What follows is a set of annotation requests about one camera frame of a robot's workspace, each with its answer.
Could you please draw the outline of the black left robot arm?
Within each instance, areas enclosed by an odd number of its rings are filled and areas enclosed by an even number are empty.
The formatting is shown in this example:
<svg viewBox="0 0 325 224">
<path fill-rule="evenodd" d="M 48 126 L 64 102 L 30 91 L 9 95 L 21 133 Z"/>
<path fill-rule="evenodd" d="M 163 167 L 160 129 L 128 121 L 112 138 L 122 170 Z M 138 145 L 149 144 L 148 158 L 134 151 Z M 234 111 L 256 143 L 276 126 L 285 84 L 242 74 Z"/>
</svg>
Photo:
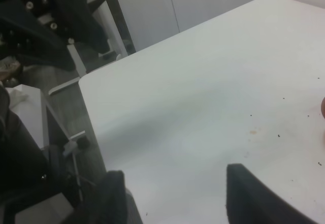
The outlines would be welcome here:
<svg viewBox="0 0 325 224">
<path fill-rule="evenodd" d="M 68 46 L 80 42 L 97 53 L 110 51 L 94 11 L 104 0 L 1 0 L 1 58 L 25 66 L 74 69 Z"/>
</svg>

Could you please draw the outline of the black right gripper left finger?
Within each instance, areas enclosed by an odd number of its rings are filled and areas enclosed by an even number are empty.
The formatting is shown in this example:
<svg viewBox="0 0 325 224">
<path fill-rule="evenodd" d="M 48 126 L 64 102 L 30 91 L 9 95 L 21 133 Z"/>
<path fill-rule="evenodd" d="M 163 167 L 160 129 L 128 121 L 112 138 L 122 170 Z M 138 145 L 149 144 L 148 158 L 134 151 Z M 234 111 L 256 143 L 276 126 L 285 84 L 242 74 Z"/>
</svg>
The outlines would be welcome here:
<svg viewBox="0 0 325 224">
<path fill-rule="evenodd" d="M 75 223 L 126 223 L 124 173 L 109 171 L 75 211 Z"/>
</svg>

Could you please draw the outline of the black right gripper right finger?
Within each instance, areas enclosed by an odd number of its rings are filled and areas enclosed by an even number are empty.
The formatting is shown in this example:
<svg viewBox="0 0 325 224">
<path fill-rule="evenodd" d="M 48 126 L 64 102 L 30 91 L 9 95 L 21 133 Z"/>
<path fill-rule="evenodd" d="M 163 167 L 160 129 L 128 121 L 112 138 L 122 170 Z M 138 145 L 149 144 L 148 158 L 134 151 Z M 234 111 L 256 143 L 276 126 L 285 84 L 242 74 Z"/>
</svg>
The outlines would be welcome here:
<svg viewBox="0 0 325 224">
<path fill-rule="evenodd" d="M 242 164 L 226 168 L 229 223 L 315 223 L 282 200 Z"/>
</svg>

